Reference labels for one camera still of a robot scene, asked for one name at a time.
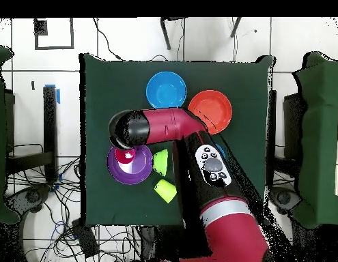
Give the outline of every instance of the table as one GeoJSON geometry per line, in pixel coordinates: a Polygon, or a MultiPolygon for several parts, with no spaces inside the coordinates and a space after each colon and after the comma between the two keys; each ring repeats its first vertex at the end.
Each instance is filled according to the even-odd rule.
{"type": "MultiPolygon", "coordinates": [[[[152,171],[142,183],[127,186],[115,181],[107,169],[111,148],[108,123],[126,109],[151,108],[145,88],[160,71],[179,74],[187,86],[183,107],[200,91],[214,89],[231,102],[231,123],[221,133],[229,147],[264,197],[268,70],[271,56],[255,63],[216,63],[209,61],[101,61],[89,54],[85,62],[86,122],[86,225],[142,224],[181,225],[178,196],[167,204],[154,191],[162,178],[174,184],[171,142],[150,145],[152,153],[169,150],[166,177],[152,171]]],[[[225,149],[219,136],[213,139],[225,149]]]]}

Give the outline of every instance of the green cup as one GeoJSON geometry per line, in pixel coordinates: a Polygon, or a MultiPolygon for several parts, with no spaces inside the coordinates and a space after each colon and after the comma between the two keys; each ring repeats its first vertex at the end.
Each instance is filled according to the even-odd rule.
{"type": "Polygon", "coordinates": [[[169,152],[167,149],[164,149],[153,156],[153,169],[162,176],[166,175],[168,155],[169,152]]]}
{"type": "Polygon", "coordinates": [[[177,194],[176,187],[168,181],[161,179],[154,187],[155,192],[159,194],[166,203],[170,203],[174,196],[177,194]]]}

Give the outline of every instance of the red cup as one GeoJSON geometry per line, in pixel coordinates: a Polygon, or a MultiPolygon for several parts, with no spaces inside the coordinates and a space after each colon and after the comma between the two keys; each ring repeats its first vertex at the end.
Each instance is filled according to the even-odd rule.
{"type": "Polygon", "coordinates": [[[128,164],[135,158],[135,149],[115,149],[115,159],[121,164],[128,164]]]}

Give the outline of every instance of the purple plate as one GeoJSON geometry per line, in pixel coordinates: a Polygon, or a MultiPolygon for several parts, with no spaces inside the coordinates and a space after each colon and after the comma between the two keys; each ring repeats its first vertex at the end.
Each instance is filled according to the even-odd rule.
{"type": "Polygon", "coordinates": [[[129,164],[120,164],[115,158],[115,148],[112,147],[108,153],[108,171],[118,182],[125,185],[141,183],[152,172],[153,155],[146,145],[135,147],[136,155],[129,164]]]}

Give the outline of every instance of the orange plate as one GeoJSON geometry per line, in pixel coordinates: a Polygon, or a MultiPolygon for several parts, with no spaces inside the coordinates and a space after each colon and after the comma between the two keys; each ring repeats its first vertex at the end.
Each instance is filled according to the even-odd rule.
{"type": "Polygon", "coordinates": [[[209,134],[222,132],[231,121],[231,103],[219,91],[199,92],[189,103],[188,110],[207,125],[209,134]]]}

